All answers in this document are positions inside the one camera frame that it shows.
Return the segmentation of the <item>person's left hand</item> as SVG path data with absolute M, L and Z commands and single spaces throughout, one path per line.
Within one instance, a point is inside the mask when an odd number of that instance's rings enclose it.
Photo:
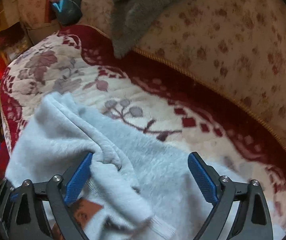
M 99 217 L 103 209 L 101 204 L 81 197 L 69 206 L 73 219 L 71 216 L 67 216 L 70 222 L 64 221 L 63 225 L 61 222 L 54 224 L 52 227 L 53 239 L 94 239 L 94 236 L 87 237 L 84 230 L 86 226 L 90 225 L 90 222 L 94 222 L 94 219 Z

